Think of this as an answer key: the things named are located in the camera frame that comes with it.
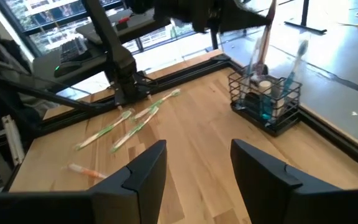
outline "black wire basket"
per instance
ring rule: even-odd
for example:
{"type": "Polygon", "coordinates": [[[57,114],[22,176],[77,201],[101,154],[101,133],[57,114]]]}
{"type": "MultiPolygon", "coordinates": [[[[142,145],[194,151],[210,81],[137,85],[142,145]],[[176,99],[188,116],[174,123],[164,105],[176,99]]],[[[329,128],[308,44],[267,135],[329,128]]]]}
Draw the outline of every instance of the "black wire basket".
{"type": "Polygon", "coordinates": [[[302,84],[293,81],[284,94],[286,78],[269,76],[266,66],[263,71],[257,81],[237,72],[229,75],[231,108],[266,133],[278,136],[299,122],[302,84]]]}

